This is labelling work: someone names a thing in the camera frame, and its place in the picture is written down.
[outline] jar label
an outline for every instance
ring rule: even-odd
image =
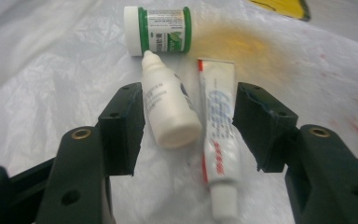
[[[185,15],[183,10],[148,10],[149,48],[154,52],[185,49]]]

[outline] white tube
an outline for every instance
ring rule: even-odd
[[[211,189],[213,218],[238,216],[237,183],[241,181],[240,149],[233,132],[234,63],[199,60],[204,90],[206,134],[203,173]]]

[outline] plastic wrap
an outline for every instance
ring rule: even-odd
[[[0,1],[0,13],[10,4],[21,8],[30,2]],[[132,58],[126,49],[124,6],[190,8],[190,52],[161,58],[182,79],[201,118],[197,58],[230,60],[236,64],[237,81],[269,91],[299,115],[298,126],[313,123],[336,131],[358,157],[358,43],[241,0],[110,0],[89,14],[82,7],[87,1],[82,2],[66,9],[79,13],[75,20],[48,11],[43,22],[51,22],[53,29],[39,32],[55,36],[54,41],[30,44],[36,54],[16,54],[27,60],[17,58],[23,60],[21,66],[0,73],[0,165],[10,175],[54,157],[64,133],[95,125],[118,88],[141,80],[142,59]],[[21,10],[14,21],[0,23],[0,29],[19,29],[15,21],[37,15],[33,12],[38,8]],[[56,26],[65,29],[52,34]],[[11,60],[0,58],[0,66],[8,67]],[[203,140],[167,151],[157,147],[151,134],[146,122],[135,176],[111,177],[117,223],[214,223],[200,169]],[[252,154],[241,153],[245,182],[236,223],[294,223],[284,174],[258,173]]]

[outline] white dropper bottle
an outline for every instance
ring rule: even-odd
[[[197,140],[202,126],[178,76],[150,50],[142,67],[145,107],[158,145],[178,148]]]

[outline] tube cap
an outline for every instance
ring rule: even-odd
[[[211,185],[212,215],[217,221],[238,217],[237,189],[229,183]]]
[[[124,7],[124,32],[130,56],[142,56],[138,7]]]

